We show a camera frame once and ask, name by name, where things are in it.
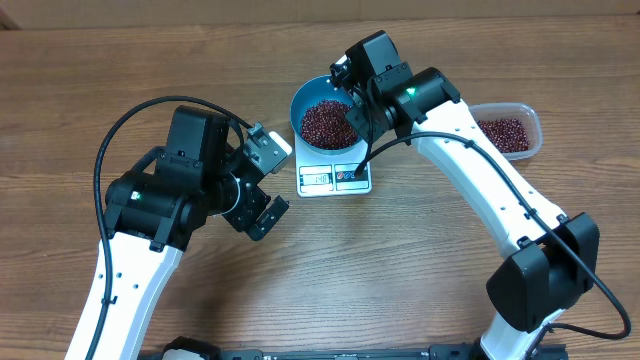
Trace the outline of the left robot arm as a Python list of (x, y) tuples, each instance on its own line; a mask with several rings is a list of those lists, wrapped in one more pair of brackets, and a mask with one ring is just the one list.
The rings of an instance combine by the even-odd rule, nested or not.
[(177, 107), (165, 145), (98, 198), (99, 255), (67, 358), (136, 358), (164, 287), (208, 218), (221, 216), (259, 241), (288, 210), (258, 184), (292, 153), (259, 123)]

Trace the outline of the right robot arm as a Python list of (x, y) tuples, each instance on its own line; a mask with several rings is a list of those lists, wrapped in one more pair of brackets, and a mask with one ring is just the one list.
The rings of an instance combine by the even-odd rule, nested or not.
[(378, 31), (330, 67), (356, 103), (350, 125), (368, 143), (392, 130), (432, 161), (479, 216), (503, 259), (486, 284), (496, 310), (479, 341), (486, 359), (533, 359), (550, 325), (594, 281), (600, 232), (537, 192), (481, 131), (456, 87), (436, 68), (414, 73)]

